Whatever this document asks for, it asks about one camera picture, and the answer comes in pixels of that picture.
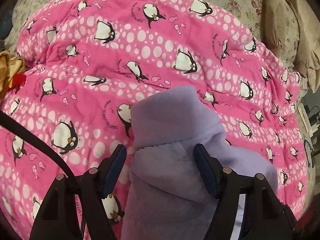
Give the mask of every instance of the yellow cloth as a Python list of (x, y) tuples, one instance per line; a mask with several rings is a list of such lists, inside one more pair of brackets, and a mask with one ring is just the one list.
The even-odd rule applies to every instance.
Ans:
[(0, 53), (0, 104), (8, 87), (11, 87), (13, 76), (27, 70), (23, 58), (10, 57), (10, 52), (7, 50)]

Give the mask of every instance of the penguin print blanket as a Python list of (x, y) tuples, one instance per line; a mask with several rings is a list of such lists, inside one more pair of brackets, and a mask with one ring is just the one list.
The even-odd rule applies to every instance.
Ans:
[[(52, 0), (26, 19), (17, 54), (30, 69), (1, 109), (76, 175), (126, 146), (115, 190), (103, 202), (118, 238), (134, 156), (130, 110), (178, 85), (194, 86), (218, 114), (227, 144), (277, 167), (277, 196), (301, 216), (307, 169), (293, 114), (300, 76), (224, 9), (202, 0)], [(28, 239), (61, 170), (4, 128), (0, 137), (0, 208)]]

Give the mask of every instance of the red object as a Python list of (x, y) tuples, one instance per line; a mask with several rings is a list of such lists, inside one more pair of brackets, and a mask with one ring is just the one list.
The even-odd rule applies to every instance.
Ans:
[(13, 91), (14, 89), (15, 94), (20, 90), (21, 87), (23, 87), (26, 83), (27, 76), (24, 74), (15, 74), (12, 77), (12, 85), (11, 87), (8, 87), (8, 91)]

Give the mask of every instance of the silver rivet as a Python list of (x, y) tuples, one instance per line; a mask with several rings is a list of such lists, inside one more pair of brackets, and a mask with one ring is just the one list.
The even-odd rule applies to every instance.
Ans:
[(89, 170), (89, 173), (90, 174), (96, 174), (98, 172), (98, 169), (97, 168), (91, 168), (90, 170)]
[(232, 172), (232, 169), (230, 169), (229, 167), (224, 167), (222, 170), (226, 174), (230, 174)]
[(259, 179), (259, 180), (263, 180), (264, 179), (264, 175), (263, 174), (261, 174), (261, 173), (257, 173), (257, 179)]
[(56, 176), (57, 180), (62, 180), (64, 178), (64, 174), (60, 173)]

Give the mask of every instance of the purple garment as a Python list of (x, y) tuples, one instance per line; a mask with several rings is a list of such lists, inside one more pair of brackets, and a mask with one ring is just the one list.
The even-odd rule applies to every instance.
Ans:
[[(276, 167), (255, 152), (226, 145), (218, 116), (199, 101), (194, 87), (155, 94), (135, 105), (131, 118), (136, 153), (122, 240), (204, 238), (218, 201), (207, 193), (194, 162), (197, 143), (238, 174), (264, 174), (276, 192)], [(243, 207), (244, 196), (233, 231), (237, 236)]]

